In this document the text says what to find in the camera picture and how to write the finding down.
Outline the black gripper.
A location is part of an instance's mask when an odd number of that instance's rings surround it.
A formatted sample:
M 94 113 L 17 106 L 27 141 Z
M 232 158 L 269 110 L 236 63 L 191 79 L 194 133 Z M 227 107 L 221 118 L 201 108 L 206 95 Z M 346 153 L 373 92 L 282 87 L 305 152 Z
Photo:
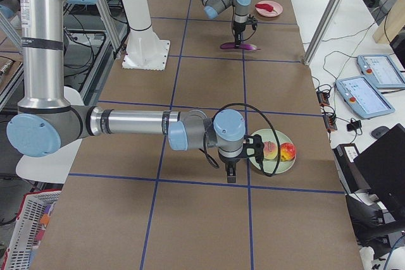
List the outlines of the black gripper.
M 243 42 L 242 33 L 246 29 L 246 22 L 239 23 L 239 22 L 234 21 L 232 23 L 232 28 L 234 31 L 235 48 L 239 48 Z
M 225 164 L 225 170 L 227 172 L 227 183 L 236 182 L 236 168 L 237 163 L 241 160 L 240 157 L 226 157 L 222 154 L 219 154 L 221 162 Z

